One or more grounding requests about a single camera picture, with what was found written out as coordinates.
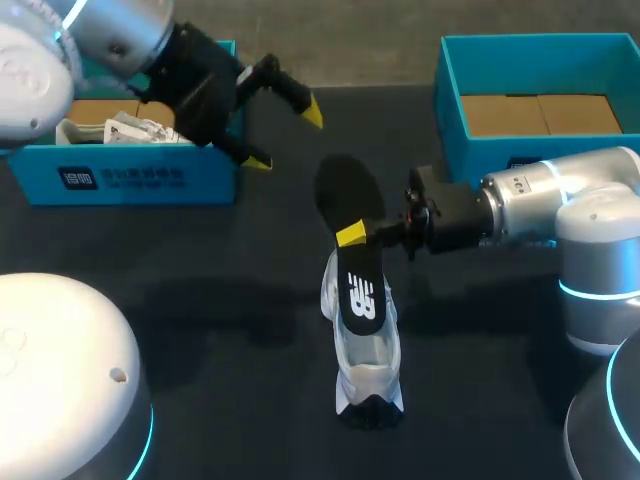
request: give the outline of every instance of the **metal cylinder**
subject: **metal cylinder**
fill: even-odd
[[[128,79],[148,68],[174,26],[172,0],[48,0],[83,55]]]
[[[585,188],[606,182],[622,183],[640,194],[638,155],[610,148],[487,175],[481,193],[494,210],[494,240],[553,238],[558,209]]]

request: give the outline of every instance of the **sneaker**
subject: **sneaker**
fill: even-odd
[[[346,182],[348,188],[340,188]],[[350,157],[330,157],[316,176],[316,203],[335,234],[362,218],[384,218],[375,179]],[[336,249],[324,273],[320,307],[333,322],[338,359],[336,413],[362,428],[394,426],[404,412],[398,314],[382,273],[382,249]]]

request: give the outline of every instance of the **glowing blue ring light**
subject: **glowing blue ring light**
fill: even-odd
[[[616,356],[618,355],[618,352],[620,351],[620,348],[622,347],[622,345],[624,345],[624,342],[622,342],[620,347],[618,347],[616,351],[613,353],[613,355],[611,356],[611,360],[609,360],[609,365],[607,366],[607,378],[606,378],[607,403],[609,404],[609,411],[611,412],[613,423],[615,423],[616,428],[618,429],[618,433],[622,438],[622,441],[625,443],[625,445],[627,446],[629,451],[633,454],[633,456],[636,458],[636,460],[640,462],[640,451],[638,451],[636,446],[631,441],[631,438],[629,438],[629,435],[627,434],[626,430],[624,429],[624,426],[620,421],[620,417],[618,416],[616,405],[613,401],[613,393],[612,393],[612,386],[611,386],[613,364],[616,361]]]
[[[635,290],[633,292],[628,293],[611,293],[611,294],[599,294],[599,293],[584,293],[579,292],[577,290],[573,290],[562,283],[562,281],[558,281],[558,285],[560,285],[560,289],[573,297],[583,298],[585,300],[597,300],[597,301],[614,301],[614,300],[631,300],[632,298],[636,298],[640,296],[640,290]]]
[[[149,435],[147,437],[147,443],[144,446],[144,450],[142,451],[142,455],[140,455],[140,459],[136,464],[135,468],[131,472],[131,474],[127,477],[127,480],[133,480],[135,476],[138,474],[140,469],[142,468],[142,464],[144,463],[147,454],[149,453],[149,447],[151,446],[151,437],[153,436],[153,406],[151,406],[151,420],[149,421]]]

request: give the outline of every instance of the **insole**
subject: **insole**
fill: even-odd
[[[316,207],[334,236],[361,219],[382,220],[384,199],[367,168],[348,155],[325,158],[315,178]],[[347,329],[372,335],[385,321],[382,249],[375,245],[338,248],[340,313]]]

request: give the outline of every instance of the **cardboard box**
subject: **cardboard box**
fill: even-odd
[[[628,34],[443,37],[434,106],[452,180],[475,186],[490,172],[601,148],[640,152],[638,78]]]
[[[235,55],[234,42],[221,45]],[[86,62],[87,76],[100,69]],[[145,79],[133,83],[145,88]],[[120,90],[100,88],[83,92],[70,118],[79,123],[101,124],[124,110],[170,123],[166,109],[147,105]],[[230,125],[243,135],[242,112]],[[9,166],[32,205],[221,205],[234,201],[236,165],[213,146],[156,145],[32,145],[9,158]]]
[[[137,100],[76,100],[67,118],[80,125],[100,125],[118,112],[138,114]]]
[[[539,95],[549,135],[621,135],[604,95]]]
[[[622,133],[604,95],[465,95],[472,137]]]
[[[537,97],[468,95],[462,105],[474,137],[549,135]]]

